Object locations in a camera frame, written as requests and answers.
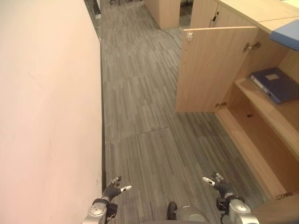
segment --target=cabinet hinge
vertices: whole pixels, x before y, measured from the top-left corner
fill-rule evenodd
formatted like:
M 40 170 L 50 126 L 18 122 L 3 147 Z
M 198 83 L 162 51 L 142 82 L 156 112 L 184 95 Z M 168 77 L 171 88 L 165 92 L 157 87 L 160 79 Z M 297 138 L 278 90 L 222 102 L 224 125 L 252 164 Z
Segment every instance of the cabinet hinge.
M 254 45 L 250 45 L 249 43 L 247 43 L 243 49 L 243 52 L 246 52 L 247 50 L 254 50 L 260 47 L 261 47 L 260 42 L 256 42 Z
M 293 196 L 292 192 L 286 192 L 284 194 L 277 195 L 275 200 L 283 200 L 285 197 Z

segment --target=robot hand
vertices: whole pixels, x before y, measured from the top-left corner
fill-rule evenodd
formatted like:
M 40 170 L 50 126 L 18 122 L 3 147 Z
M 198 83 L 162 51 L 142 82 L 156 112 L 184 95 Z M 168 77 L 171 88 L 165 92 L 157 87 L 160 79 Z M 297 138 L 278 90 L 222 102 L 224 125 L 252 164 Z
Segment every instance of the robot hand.
M 121 176 L 114 178 L 105 188 L 102 197 L 93 201 L 82 224 L 107 224 L 117 213 L 117 205 L 110 203 L 113 198 L 122 192 L 132 189 L 132 186 L 118 188 Z
M 114 178 L 108 187 L 105 188 L 102 199 L 107 200 L 108 202 L 111 202 L 113 198 L 120 195 L 122 192 L 125 192 L 126 190 L 132 189 L 132 186 L 126 186 L 124 188 L 117 188 L 120 185 L 121 182 L 121 176 L 118 176 Z
M 212 180 L 207 177 L 203 177 L 202 180 L 210 184 L 220 194 L 216 200 L 216 206 L 218 210 L 224 211 L 220 218 L 221 223 L 223 223 L 224 216 L 228 215 L 233 224 L 259 224 L 257 218 L 251 215 L 251 210 L 245 204 L 245 200 L 234 193 L 231 186 L 224 181 L 219 173 L 214 172 Z

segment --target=wall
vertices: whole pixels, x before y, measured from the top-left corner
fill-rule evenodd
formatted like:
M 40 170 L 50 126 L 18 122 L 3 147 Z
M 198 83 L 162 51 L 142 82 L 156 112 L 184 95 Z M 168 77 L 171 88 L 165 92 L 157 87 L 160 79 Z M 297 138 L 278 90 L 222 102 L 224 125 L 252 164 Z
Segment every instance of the wall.
M 101 192 L 100 43 L 82 0 L 8 2 L 0 223 L 78 224 Z

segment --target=wooden cabinet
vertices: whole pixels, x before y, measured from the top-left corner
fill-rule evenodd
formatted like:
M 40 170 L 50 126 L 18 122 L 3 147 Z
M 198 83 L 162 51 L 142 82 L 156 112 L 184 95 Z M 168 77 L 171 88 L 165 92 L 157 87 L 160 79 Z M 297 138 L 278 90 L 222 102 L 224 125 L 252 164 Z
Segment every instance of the wooden cabinet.
M 299 52 L 269 39 L 298 18 L 278 0 L 197 0 L 184 30 L 176 111 L 215 112 L 268 198 L 299 192 L 299 100 L 276 105 L 248 76 L 278 67 L 299 83 Z M 298 196 L 270 200 L 256 216 L 286 223 L 299 219 L 298 204 Z

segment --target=cabinet shelf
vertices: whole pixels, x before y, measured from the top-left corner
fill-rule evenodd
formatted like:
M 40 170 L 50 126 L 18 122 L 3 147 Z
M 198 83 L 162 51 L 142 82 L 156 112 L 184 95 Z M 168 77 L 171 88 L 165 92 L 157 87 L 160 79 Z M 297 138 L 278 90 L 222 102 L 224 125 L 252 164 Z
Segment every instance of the cabinet shelf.
M 271 198 L 285 193 L 286 190 L 280 180 L 250 138 L 249 133 L 243 129 L 243 126 L 236 119 L 235 114 L 228 108 L 224 108 L 217 111 L 216 116 L 228 132 L 267 197 Z
M 298 159 L 299 100 L 277 105 L 249 78 L 237 79 L 235 84 Z

